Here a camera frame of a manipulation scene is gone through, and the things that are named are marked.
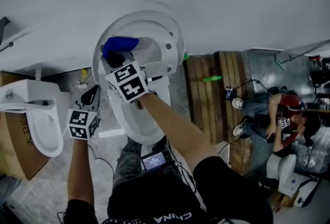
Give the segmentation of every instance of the black hair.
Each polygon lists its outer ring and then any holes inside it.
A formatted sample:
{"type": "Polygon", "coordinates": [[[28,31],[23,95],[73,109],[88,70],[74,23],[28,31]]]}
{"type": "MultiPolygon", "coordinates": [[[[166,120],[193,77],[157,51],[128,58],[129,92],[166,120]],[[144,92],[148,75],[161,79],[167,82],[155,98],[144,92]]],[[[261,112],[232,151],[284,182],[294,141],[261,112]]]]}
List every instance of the black hair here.
{"type": "Polygon", "coordinates": [[[303,117],[307,119],[305,123],[305,145],[307,147],[313,145],[313,141],[310,139],[313,135],[315,135],[321,126],[321,120],[318,114],[314,111],[304,111],[303,117]]]}

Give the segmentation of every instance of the white sneaker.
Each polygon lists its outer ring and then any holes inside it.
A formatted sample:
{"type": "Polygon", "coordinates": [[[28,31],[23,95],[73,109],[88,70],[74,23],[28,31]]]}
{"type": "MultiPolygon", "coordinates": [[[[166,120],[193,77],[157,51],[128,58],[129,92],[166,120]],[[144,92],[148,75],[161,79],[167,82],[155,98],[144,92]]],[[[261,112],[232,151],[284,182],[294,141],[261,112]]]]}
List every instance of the white sneaker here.
{"type": "Polygon", "coordinates": [[[234,98],[232,101],[232,105],[235,109],[242,109],[242,104],[243,104],[243,100],[240,98],[234,98]]]}
{"type": "Polygon", "coordinates": [[[248,118],[245,118],[239,125],[237,125],[233,129],[233,136],[235,136],[235,137],[241,137],[244,134],[244,132],[243,132],[243,124],[245,123],[246,120],[248,120],[248,118]]]}

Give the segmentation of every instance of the white toilet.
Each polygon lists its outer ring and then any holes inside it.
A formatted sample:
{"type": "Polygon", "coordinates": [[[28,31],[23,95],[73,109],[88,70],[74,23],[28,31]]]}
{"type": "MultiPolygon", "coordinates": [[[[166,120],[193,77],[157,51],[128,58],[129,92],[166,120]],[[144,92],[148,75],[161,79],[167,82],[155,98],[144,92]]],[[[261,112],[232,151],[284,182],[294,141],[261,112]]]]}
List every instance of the white toilet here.
{"type": "Polygon", "coordinates": [[[21,80],[0,88],[0,111],[26,113],[37,149],[48,157],[63,150],[70,93],[50,82],[21,80]]]}
{"type": "Polygon", "coordinates": [[[294,154],[284,158],[272,154],[266,164],[267,178],[278,180],[278,191],[289,197],[294,196],[304,179],[304,176],[294,173],[295,163],[294,154]]]}
{"type": "Polygon", "coordinates": [[[148,83],[148,88],[155,91],[159,98],[170,105],[169,78],[182,63],[185,43],[182,30],[173,17],[164,11],[141,10],[129,13],[111,24],[99,39],[94,50],[92,71],[95,83],[107,91],[114,115],[125,133],[134,141],[151,145],[159,142],[164,133],[149,115],[146,109],[140,108],[137,101],[124,103],[109,88],[105,76],[104,61],[101,62],[102,46],[110,37],[125,36],[151,39],[152,45],[145,50],[132,50],[131,53],[144,69],[148,80],[159,78],[148,83]]]}

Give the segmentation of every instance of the gray floor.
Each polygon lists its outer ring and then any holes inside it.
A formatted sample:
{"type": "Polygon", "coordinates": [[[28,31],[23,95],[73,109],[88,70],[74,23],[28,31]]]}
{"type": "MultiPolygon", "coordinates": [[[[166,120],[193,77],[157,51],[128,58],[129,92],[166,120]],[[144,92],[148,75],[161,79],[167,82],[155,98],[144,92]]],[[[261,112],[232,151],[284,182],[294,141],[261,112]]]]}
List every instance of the gray floor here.
{"type": "MultiPolygon", "coordinates": [[[[251,76],[260,80],[266,88],[287,86],[295,90],[304,103],[315,99],[314,89],[308,81],[309,70],[313,65],[307,56],[302,56],[286,63],[286,71],[275,62],[275,52],[262,50],[249,50],[246,52],[250,64],[251,76]]],[[[282,60],[288,58],[288,53],[276,53],[282,60]]],[[[264,92],[265,89],[254,83],[255,93],[264,92]]],[[[262,181],[266,177],[266,162],[272,154],[272,144],[253,139],[252,172],[250,177],[262,181]]]]}
{"type": "MultiPolygon", "coordinates": [[[[45,79],[45,81],[58,83],[62,91],[71,93],[71,99],[77,91],[77,82],[80,73],[70,73],[45,79]]],[[[190,119],[189,104],[187,100],[186,82],[183,67],[170,76],[171,105],[181,115],[190,119]]],[[[112,109],[103,94],[101,95],[101,124],[95,136],[90,141],[96,155],[106,159],[115,169],[120,152],[127,142],[126,136],[100,138],[98,132],[119,128],[112,109]]],[[[40,170],[31,181],[22,181],[18,189],[8,200],[15,214],[23,223],[45,224],[59,223],[57,212],[65,211],[67,207],[67,178],[69,174],[73,140],[64,138],[63,152],[50,161],[40,170]]],[[[217,145],[221,149],[225,143],[217,145]]],[[[142,147],[142,155],[150,150],[150,146],[142,147]]],[[[188,171],[189,168],[182,157],[176,152],[176,157],[183,163],[188,171]]],[[[226,150],[221,153],[224,159],[228,156],[226,150]]],[[[112,171],[103,161],[93,160],[90,154],[90,166],[93,177],[95,194],[95,211],[99,223],[107,218],[108,199],[112,189],[112,171]]]]}

